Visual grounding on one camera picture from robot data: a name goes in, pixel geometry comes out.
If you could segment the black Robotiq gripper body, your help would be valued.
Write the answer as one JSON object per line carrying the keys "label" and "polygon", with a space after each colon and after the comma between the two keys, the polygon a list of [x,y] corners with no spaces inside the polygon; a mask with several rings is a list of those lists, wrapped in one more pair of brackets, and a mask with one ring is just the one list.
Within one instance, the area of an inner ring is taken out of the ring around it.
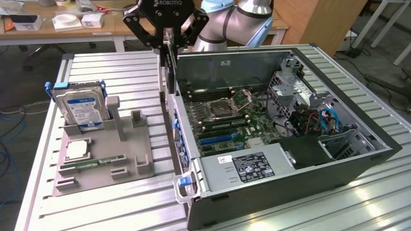
{"label": "black Robotiq gripper body", "polygon": [[192,0],[141,0],[140,12],[155,29],[181,29],[195,9]]}

